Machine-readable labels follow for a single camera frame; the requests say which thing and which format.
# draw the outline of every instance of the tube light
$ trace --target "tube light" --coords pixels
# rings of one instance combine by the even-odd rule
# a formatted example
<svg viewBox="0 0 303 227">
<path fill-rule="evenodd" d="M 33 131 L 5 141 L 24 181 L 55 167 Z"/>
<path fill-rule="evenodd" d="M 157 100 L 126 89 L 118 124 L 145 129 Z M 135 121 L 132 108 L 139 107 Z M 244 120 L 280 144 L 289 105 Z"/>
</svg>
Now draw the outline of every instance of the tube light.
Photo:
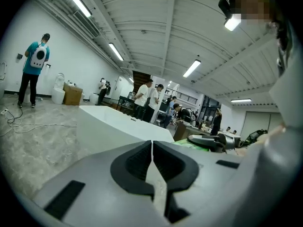
<svg viewBox="0 0 303 227">
<path fill-rule="evenodd" d="M 195 60 L 195 62 L 191 65 L 190 68 L 188 68 L 188 70 L 185 72 L 185 74 L 183 76 L 185 78 L 187 78 L 200 64 L 201 64 L 201 61 Z"/>
<path fill-rule="evenodd" d="M 78 8 L 80 8 L 80 10 L 82 11 L 82 13 L 84 13 L 84 15 L 86 17 L 90 17 L 91 16 L 91 12 L 87 9 L 87 7 L 84 5 L 84 3 L 81 0 L 73 0 L 74 3 L 76 3 L 76 5 L 78 6 Z"/>
<path fill-rule="evenodd" d="M 246 99 L 235 99 L 235 100 L 231 100 L 232 103 L 249 103 L 251 102 L 250 98 L 246 98 Z"/>
<path fill-rule="evenodd" d="M 233 14 L 232 18 L 225 21 L 224 26 L 233 31 L 239 23 L 241 23 L 241 14 Z"/>
<path fill-rule="evenodd" d="M 122 58 L 122 56 L 120 55 L 119 51 L 116 49 L 115 45 L 113 43 L 109 43 L 108 44 L 110 46 L 110 48 L 112 48 L 112 50 L 115 52 L 116 56 L 119 58 L 119 60 L 124 61 L 124 59 Z"/>
</svg>

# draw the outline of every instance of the white t-shirt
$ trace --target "white t-shirt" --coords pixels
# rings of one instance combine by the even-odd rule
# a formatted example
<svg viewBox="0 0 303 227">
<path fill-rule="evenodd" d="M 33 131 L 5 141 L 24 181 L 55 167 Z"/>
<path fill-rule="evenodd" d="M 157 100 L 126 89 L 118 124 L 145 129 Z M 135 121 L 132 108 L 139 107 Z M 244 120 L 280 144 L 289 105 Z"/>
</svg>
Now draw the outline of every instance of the white t-shirt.
<svg viewBox="0 0 303 227">
<path fill-rule="evenodd" d="M 153 92 L 151 93 L 151 100 L 150 100 L 150 104 L 148 105 L 149 107 L 151 107 L 152 109 L 155 109 L 157 106 L 156 103 L 156 99 L 158 99 L 158 91 L 155 89 L 153 90 Z"/>
<path fill-rule="evenodd" d="M 143 95 L 140 98 L 136 99 L 136 101 L 134 103 L 143 107 L 147 100 L 147 94 L 148 94 L 148 87 L 145 84 L 143 84 L 139 88 L 136 95 L 139 95 L 140 93 L 142 93 Z"/>
<path fill-rule="evenodd" d="M 106 80 L 102 79 L 101 82 L 99 83 L 98 88 L 100 88 L 100 90 L 105 89 L 106 88 L 105 84 L 106 84 Z"/>
</svg>

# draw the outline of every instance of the man in white t-shirt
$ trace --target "man in white t-shirt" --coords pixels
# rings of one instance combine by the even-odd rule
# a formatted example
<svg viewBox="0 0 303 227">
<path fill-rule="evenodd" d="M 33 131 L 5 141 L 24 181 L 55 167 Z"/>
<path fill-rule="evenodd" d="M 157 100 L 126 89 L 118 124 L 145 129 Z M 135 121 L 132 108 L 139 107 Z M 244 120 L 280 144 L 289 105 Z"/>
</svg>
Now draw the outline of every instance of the man in white t-shirt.
<svg viewBox="0 0 303 227">
<path fill-rule="evenodd" d="M 141 114 L 148 96 L 148 88 L 152 86 L 152 82 L 153 80 L 149 79 L 147 83 L 139 88 L 136 96 L 134 96 L 134 117 L 137 119 L 141 119 Z"/>
<path fill-rule="evenodd" d="M 156 108 L 157 104 L 159 103 L 158 93 L 161 92 L 163 89 L 164 89 L 164 86 L 162 84 L 159 84 L 157 89 L 152 91 L 150 104 L 146 107 L 143 121 L 145 121 L 147 123 L 149 123 L 151 121 L 153 112 L 155 111 L 155 108 Z"/>
<path fill-rule="evenodd" d="M 107 87 L 106 87 L 106 80 L 104 78 L 101 78 L 101 81 L 99 83 L 99 89 L 100 89 L 100 93 L 99 93 L 99 98 L 98 98 L 98 103 L 95 104 L 96 106 L 100 106 L 103 98 L 107 92 Z"/>
</svg>

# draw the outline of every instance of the green cloth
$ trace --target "green cloth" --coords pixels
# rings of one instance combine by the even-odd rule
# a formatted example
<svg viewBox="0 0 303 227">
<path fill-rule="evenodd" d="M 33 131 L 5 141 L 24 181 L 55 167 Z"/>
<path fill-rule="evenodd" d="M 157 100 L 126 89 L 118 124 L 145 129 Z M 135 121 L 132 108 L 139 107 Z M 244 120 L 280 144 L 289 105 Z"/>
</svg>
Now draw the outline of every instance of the green cloth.
<svg viewBox="0 0 303 227">
<path fill-rule="evenodd" d="M 188 142 L 187 139 L 175 141 L 173 144 L 178 145 L 178 146 L 184 146 L 184 147 L 191 148 L 191 149 L 209 151 L 209 149 L 202 148 L 200 146 L 197 146 L 195 144 L 192 144 L 192 143 Z"/>
</svg>

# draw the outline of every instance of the brown box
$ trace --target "brown box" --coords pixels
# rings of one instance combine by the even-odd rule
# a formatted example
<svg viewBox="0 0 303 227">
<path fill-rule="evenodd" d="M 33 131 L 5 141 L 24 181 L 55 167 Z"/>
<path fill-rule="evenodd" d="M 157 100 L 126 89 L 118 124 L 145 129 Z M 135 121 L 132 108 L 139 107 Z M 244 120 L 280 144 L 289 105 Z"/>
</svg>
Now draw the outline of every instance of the brown box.
<svg viewBox="0 0 303 227">
<path fill-rule="evenodd" d="M 63 99 L 63 103 L 65 105 L 79 105 L 80 99 L 82 95 L 83 89 L 79 87 L 69 86 L 68 84 L 64 83 L 63 90 L 65 91 L 65 96 Z"/>
</svg>

